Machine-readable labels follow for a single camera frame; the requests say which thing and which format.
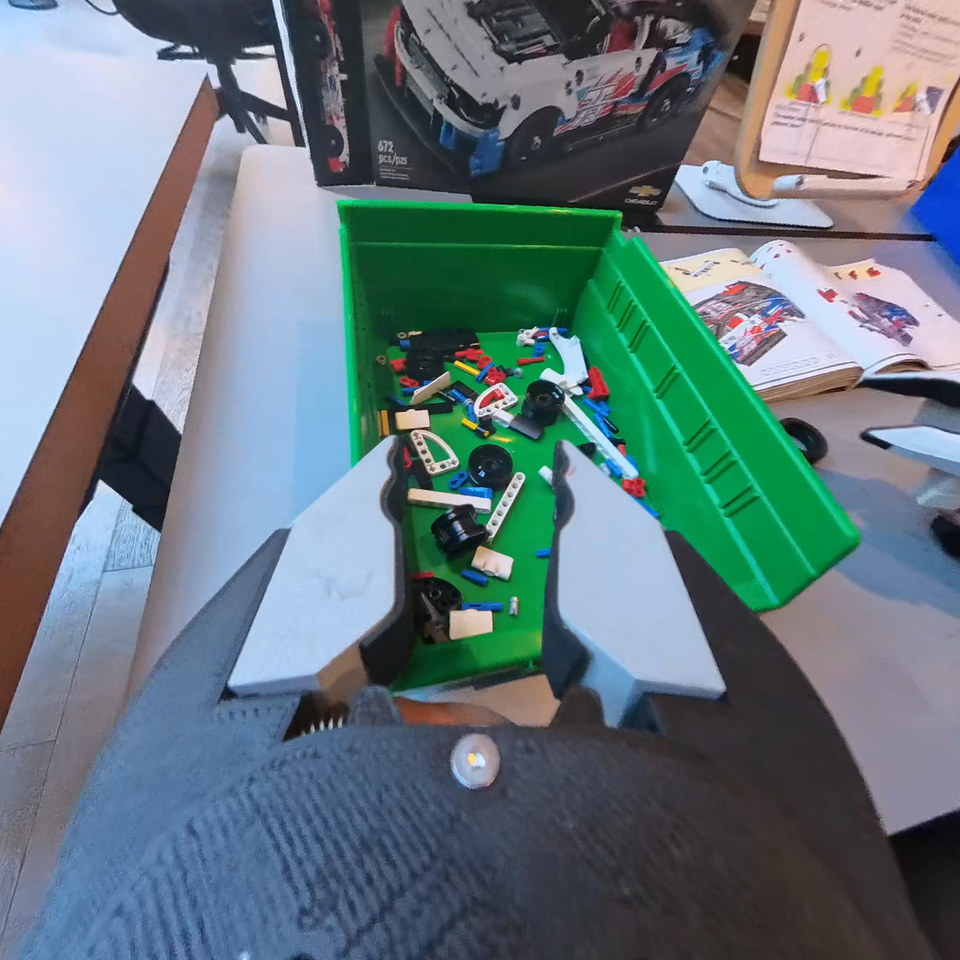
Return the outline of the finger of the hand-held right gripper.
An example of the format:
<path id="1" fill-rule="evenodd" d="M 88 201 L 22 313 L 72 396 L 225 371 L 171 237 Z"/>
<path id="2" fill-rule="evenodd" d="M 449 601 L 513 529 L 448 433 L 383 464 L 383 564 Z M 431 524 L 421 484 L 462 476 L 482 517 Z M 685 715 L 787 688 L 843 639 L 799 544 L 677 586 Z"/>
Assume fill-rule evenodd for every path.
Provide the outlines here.
<path id="1" fill-rule="evenodd" d="M 923 398 L 959 408 L 959 371 L 915 370 L 864 376 L 860 386 L 902 397 Z"/>
<path id="2" fill-rule="evenodd" d="M 915 491 L 924 508 L 959 510 L 959 434 L 930 425 L 872 427 L 861 439 L 901 458 L 924 465 L 927 473 Z"/>

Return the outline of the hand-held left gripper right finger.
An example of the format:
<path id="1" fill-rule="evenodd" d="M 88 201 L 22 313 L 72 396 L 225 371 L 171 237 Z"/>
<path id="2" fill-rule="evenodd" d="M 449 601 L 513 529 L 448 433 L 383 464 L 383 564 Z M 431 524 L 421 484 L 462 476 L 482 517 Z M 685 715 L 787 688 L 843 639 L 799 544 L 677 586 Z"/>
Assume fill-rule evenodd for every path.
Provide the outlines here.
<path id="1" fill-rule="evenodd" d="M 726 683 L 660 522 L 568 440 L 551 490 L 541 669 L 555 699 L 590 691 L 611 728 L 648 695 L 719 701 Z"/>

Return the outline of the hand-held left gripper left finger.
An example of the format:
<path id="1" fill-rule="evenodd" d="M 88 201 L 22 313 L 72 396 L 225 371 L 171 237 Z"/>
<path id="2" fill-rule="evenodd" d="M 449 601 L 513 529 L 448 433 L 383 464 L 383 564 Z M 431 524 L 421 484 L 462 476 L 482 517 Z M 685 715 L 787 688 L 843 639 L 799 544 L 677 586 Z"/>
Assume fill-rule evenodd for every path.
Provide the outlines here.
<path id="1" fill-rule="evenodd" d="M 381 440 L 292 524 L 227 681 L 234 695 L 354 695 L 411 660 L 403 443 Z"/>

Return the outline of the black toy tire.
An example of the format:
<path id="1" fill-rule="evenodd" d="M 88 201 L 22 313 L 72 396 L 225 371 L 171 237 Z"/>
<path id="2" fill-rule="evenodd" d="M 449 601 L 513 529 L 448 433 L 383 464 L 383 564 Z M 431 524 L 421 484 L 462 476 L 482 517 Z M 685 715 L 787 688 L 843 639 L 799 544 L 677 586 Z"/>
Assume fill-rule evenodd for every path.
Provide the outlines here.
<path id="1" fill-rule="evenodd" d="M 830 446 L 825 435 L 811 423 L 797 417 L 785 417 L 779 421 L 803 459 L 817 466 L 828 455 Z"/>

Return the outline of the toy car instruction booklet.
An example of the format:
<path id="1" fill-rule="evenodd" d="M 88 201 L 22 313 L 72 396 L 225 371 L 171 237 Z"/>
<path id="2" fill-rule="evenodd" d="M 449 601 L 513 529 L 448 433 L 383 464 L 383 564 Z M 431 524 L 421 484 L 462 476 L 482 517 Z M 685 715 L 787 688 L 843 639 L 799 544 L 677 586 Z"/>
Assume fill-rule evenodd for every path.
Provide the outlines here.
<path id="1" fill-rule="evenodd" d="M 957 374 L 958 320 L 906 272 L 874 259 L 825 266 L 786 239 L 661 262 L 765 402 L 876 376 Z"/>

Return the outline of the pile of small toy bricks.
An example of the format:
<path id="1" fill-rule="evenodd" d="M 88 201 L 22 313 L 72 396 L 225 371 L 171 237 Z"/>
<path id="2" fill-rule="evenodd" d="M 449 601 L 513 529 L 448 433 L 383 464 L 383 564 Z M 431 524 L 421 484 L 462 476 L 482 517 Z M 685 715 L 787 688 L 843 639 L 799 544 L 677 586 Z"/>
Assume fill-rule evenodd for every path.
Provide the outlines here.
<path id="1" fill-rule="evenodd" d="M 569 440 L 606 478 L 653 517 L 642 475 L 625 479 L 596 445 L 585 438 L 564 411 L 548 427 L 522 415 L 526 390 L 552 369 L 564 366 L 549 341 L 546 325 L 521 330 L 515 347 L 508 334 L 482 339 L 469 328 L 399 332 L 378 364 L 391 369 L 392 381 L 379 412 L 382 431 L 404 433 L 404 465 L 414 496 L 414 577 L 433 574 L 462 594 L 462 609 L 450 613 L 450 641 L 477 647 L 485 655 L 539 654 L 547 561 L 553 537 L 554 494 L 551 472 L 554 445 Z M 442 350 L 446 372 L 419 383 L 404 375 L 411 349 Z M 590 417 L 639 470 L 621 427 L 613 417 L 607 378 L 582 348 L 589 381 L 583 395 L 566 394 Z M 504 447 L 513 462 L 509 486 L 501 490 L 472 486 L 470 453 L 484 444 Z M 488 531 L 484 545 L 447 559 L 430 532 L 431 523 L 451 507 L 472 505 Z"/>

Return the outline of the green plastic bin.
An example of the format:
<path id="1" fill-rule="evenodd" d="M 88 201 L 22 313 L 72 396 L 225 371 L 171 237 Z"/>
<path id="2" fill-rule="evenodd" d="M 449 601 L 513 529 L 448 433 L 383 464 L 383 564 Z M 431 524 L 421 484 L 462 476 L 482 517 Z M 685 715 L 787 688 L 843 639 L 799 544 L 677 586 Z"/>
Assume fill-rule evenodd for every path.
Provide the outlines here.
<path id="1" fill-rule="evenodd" d="M 352 462 L 389 434 L 379 412 L 400 332 L 486 339 L 560 311 L 602 370 L 653 519 L 683 535 L 754 612 L 785 606 L 852 554 L 858 530 L 620 215 L 518 206 L 338 203 Z M 538 654 L 420 639 L 395 691 L 524 675 Z"/>

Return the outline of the blue object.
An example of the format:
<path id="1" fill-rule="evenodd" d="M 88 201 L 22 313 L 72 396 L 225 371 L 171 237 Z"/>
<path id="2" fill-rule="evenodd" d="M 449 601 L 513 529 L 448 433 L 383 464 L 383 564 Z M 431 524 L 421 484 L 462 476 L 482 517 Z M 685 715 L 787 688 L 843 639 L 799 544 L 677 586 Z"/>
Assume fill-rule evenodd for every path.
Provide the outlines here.
<path id="1" fill-rule="evenodd" d="M 959 264 L 959 166 L 958 155 L 925 187 L 911 212 L 951 259 Z"/>

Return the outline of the long white toy beam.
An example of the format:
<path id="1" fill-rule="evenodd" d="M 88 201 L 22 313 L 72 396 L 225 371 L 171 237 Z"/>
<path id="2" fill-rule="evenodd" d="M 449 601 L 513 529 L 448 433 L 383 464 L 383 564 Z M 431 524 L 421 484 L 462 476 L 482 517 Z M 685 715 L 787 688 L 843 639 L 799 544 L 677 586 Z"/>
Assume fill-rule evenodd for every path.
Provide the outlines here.
<path id="1" fill-rule="evenodd" d="M 603 454 L 604 460 L 612 462 L 622 478 L 638 479 L 639 470 L 622 454 L 613 441 L 604 434 L 595 421 L 571 399 L 568 395 L 562 402 L 562 411 L 577 427 L 584 438 L 594 443 Z"/>

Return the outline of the black table leg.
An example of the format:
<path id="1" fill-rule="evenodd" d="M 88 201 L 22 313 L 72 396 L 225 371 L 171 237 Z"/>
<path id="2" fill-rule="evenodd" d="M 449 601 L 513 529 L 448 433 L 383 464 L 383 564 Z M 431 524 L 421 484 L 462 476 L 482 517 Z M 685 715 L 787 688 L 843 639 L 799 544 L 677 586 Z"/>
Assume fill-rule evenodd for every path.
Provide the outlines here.
<path id="1" fill-rule="evenodd" d="M 102 483 L 162 532 L 182 435 L 162 408 L 127 384 L 108 427 L 90 491 Z"/>

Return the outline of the white toy arch piece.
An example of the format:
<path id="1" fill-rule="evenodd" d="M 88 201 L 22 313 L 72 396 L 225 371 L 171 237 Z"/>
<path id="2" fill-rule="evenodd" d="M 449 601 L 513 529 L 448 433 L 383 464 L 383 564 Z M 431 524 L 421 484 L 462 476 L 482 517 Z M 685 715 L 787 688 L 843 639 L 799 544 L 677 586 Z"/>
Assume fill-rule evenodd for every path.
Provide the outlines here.
<path id="1" fill-rule="evenodd" d="M 552 368 L 546 369 L 542 378 L 550 380 L 572 397 L 582 397 L 584 391 L 581 384 L 589 382 L 590 378 L 580 338 L 576 335 L 564 335 L 556 326 L 548 329 L 548 337 L 563 370 L 558 373 Z"/>

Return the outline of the printed paper sheet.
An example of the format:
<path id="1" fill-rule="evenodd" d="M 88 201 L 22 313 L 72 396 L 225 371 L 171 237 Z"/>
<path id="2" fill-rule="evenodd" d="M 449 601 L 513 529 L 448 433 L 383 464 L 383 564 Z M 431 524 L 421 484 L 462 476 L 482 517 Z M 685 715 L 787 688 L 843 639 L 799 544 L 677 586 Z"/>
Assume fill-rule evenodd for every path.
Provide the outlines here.
<path id="1" fill-rule="evenodd" d="M 957 1 L 799 2 L 758 158 L 918 181 L 958 78 Z"/>

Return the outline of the rounded wooden board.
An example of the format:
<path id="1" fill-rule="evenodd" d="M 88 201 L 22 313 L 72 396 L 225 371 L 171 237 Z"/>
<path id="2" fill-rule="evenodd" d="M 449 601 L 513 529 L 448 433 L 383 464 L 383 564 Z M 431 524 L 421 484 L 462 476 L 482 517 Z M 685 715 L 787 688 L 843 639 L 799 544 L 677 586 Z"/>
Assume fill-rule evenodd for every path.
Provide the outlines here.
<path id="1" fill-rule="evenodd" d="M 929 161 L 918 180 L 907 182 L 890 177 L 844 174 L 760 161 L 760 134 L 765 109 L 799 3 L 772 2 L 768 11 L 734 149 L 734 169 L 739 186 L 747 195 L 763 200 L 829 196 L 888 199 L 923 191 L 938 172 L 950 142 L 958 132 L 959 94 L 948 105 Z"/>

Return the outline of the toy car set box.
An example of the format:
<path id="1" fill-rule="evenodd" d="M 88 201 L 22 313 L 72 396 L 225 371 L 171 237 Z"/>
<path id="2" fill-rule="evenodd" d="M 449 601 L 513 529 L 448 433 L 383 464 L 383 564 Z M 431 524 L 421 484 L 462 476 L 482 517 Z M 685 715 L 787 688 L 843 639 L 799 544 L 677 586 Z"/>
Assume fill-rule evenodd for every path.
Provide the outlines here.
<path id="1" fill-rule="evenodd" d="M 273 2 L 319 185 L 664 204 L 756 5 Z"/>

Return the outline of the black office chair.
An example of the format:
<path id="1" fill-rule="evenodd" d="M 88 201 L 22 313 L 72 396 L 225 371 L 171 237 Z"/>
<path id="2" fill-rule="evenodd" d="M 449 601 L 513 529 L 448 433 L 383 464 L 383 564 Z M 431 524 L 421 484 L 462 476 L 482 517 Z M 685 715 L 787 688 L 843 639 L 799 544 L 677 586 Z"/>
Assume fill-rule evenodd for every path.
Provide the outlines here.
<path id="1" fill-rule="evenodd" d="M 219 117 L 228 117 L 238 134 L 249 134 L 255 143 L 265 145 L 257 120 L 271 118 L 289 124 L 296 147 L 306 146 L 273 2 L 114 1 L 113 6 L 136 30 L 167 42 L 157 54 L 160 60 L 197 60 L 214 68 Z M 267 47 L 277 62 L 283 105 L 244 90 L 234 73 L 238 62 L 269 58 L 260 52 Z"/>

